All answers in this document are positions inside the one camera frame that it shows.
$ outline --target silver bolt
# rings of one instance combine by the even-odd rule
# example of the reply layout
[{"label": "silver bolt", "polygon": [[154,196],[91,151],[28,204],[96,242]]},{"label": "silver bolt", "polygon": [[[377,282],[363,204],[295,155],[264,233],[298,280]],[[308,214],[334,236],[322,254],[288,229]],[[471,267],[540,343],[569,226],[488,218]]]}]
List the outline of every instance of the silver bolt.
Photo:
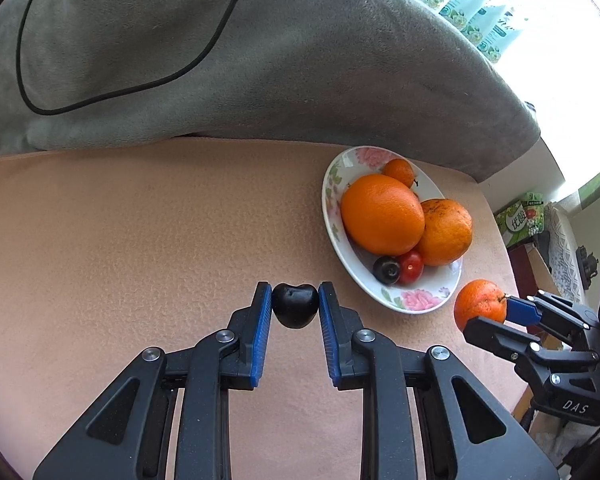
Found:
[{"label": "silver bolt", "polygon": [[443,346],[434,346],[431,349],[431,357],[437,359],[438,361],[444,361],[446,359],[449,359],[450,355],[451,352],[449,352],[449,350]]},{"label": "silver bolt", "polygon": [[356,337],[365,343],[370,343],[376,338],[376,333],[368,328],[363,328],[356,332]]},{"label": "silver bolt", "polygon": [[142,350],[142,359],[145,361],[155,361],[158,357],[160,357],[160,349],[155,346],[149,346]]},{"label": "silver bolt", "polygon": [[234,340],[235,334],[228,328],[224,330],[218,330],[216,332],[216,341],[219,343],[229,343]]}]

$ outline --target bowl of fruit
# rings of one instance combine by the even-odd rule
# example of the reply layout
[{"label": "bowl of fruit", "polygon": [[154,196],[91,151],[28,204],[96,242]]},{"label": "bowl of fruit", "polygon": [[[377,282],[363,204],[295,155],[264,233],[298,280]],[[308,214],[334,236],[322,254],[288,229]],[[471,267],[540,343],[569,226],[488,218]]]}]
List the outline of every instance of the bowl of fruit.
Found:
[{"label": "bowl of fruit", "polygon": [[378,303],[425,314],[458,286],[471,217],[403,156],[374,146],[339,154],[324,175],[322,213],[342,265]]}]

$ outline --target plate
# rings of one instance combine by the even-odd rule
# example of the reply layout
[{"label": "plate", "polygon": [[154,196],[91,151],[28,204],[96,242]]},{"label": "plate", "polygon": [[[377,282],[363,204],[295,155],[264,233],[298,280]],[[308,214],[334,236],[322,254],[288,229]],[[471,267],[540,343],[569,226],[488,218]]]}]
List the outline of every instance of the plate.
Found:
[{"label": "plate", "polygon": [[[384,165],[397,153],[374,146],[358,146],[345,150],[329,165],[322,181],[322,214],[333,248],[355,282],[378,303],[403,314],[426,314],[444,305],[451,297],[462,270],[462,258],[448,266],[424,268],[422,276],[411,285],[383,285],[371,269],[378,258],[360,248],[347,236],[340,216],[340,199],[353,182],[370,173],[382,173]],[[444,198],[438,186],[409,161],[418,185],[413,190],[423,202],[429,198]]]}]

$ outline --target orange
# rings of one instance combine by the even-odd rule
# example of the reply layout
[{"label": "orange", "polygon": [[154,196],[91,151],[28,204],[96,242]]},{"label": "orange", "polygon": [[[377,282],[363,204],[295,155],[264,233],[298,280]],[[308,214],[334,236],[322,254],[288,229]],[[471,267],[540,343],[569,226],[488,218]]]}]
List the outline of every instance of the orange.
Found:
[{"label": "orange", "polygon": [[406,187],[413,186],[413,183],[416,180],[416,174],[413,173],[413,168],[411,167],[411,164],[409,164],[403,158],[394,158],[394,160],[390,160],[384,166],[382,174],[390,176],[395,180],[399,180]]},{"label": "orange", "polygon": [[488,280],[467,283],[456,297],[454,318],[460,330],[472,317],[484,316],[504,323],[507,316],[507,296],[498,286]]},{"label": "orange", "polygon": [[474,236],[469,212],[448,198],[422,203],[424,233],[416,246],[425,265],[443,266],[462,256]]},{"label": "orange", "polygon": [[381,174],[357,179],[342,195],[340,213],[349,236],[373,254],[411,251],[424,231],[424,213],[413,191]]}]

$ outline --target gray blanket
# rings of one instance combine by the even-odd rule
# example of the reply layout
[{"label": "gray blanket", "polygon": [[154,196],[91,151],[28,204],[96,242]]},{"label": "gray blanket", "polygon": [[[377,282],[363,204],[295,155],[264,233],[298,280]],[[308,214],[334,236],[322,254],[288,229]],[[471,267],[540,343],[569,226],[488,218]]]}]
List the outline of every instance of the gray blanket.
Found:
[{"label": "gray blanket", "polygon": [[[34,0],[22,42],[32,101],[56,108],[170,74],[229,0]],[[374,144],[481,181],[539,137],[461,34],[416,0],[240,0],[218,44],[160,88],[60,116],[18,93],[26,0],[0,6],[0,155],[181,135]]]}]

